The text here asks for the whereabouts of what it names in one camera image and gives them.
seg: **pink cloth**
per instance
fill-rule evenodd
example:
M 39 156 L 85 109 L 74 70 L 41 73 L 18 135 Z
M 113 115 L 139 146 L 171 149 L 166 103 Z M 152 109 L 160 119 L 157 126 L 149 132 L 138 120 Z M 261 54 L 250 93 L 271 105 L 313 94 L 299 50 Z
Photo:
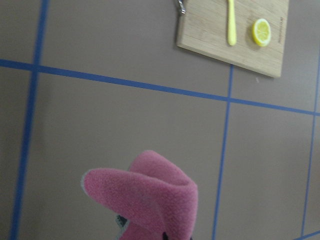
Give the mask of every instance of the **pink cloth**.
M 190 240 L 198 207 L 197 185 L 176 165 L 148 150 L 129 171 L 90 170 L 84 191 L 128 220 L 120 240 Z

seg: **gray square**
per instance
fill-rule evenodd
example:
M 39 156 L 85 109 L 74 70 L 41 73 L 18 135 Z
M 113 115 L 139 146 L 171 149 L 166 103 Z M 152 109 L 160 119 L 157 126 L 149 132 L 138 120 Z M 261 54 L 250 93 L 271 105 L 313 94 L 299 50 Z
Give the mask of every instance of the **gray square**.
M 320 118 L 316 118 L 316 126 L 313 140 L 313 155 L 309 183 L 308 205 L 305 218 L 305 234 L 320 230 L 320 193 L 319 193 L 319 171 L 320 171 Z
M 39 0 L 2 0 L 0 3 L 0 59 L 33 62 Z
M 56 0 L 43 65 L 227 95 L 229 64 L 176 46 L 174 1 Z
M 282 76 L 267 77 L 236 67 L 234 98 L 314 110 L 320 49 L 320 1 L 291 0 Z
M 81 176 L 127 170 L 147 149 L 198 184 L 193 236 L 210 239 L 225 110 L 221 101 L 41 74 L 20 239 L 113 239 L 114 213 L 83 193 Z
M 299 236 L 312 119 L 231 105 L 217 240 Z
M 30 73 L 0 67 L 0 236 L 8 239 Z

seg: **yellow handle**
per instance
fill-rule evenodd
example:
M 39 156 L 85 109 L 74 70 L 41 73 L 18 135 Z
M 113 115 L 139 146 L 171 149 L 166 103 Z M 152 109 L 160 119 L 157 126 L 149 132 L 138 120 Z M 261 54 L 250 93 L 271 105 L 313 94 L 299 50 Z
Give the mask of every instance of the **yellow handle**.
M 235 17 L 235 2 L 228 0 L 228 43 L 233 46 L 237 43 L 236 17 Z

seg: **lemon half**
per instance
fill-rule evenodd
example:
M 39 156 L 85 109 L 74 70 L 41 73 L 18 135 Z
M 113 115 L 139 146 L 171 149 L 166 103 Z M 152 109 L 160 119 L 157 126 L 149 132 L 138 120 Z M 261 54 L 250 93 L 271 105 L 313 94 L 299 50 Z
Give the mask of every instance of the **lemon half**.
M 252 26 L 252 37 L 256 44 L 265 47 L 271 40 L 271 28 L 267 20 L 260 18 Z

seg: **wooden cutting board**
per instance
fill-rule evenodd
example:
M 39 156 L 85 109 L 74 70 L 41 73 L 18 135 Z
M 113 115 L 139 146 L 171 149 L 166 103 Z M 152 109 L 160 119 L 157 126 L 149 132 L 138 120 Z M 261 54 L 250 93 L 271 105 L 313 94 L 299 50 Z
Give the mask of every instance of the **wooden cutting board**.
M 281 76 L 289 0 L 234 0 L 237 43 L 227 41 L 228 0 L 185 0 L 179 19 L 179 47 L 270 77 Z M 252 25 L 260 18 L 271 27 L 271 42 L 258 46 Z

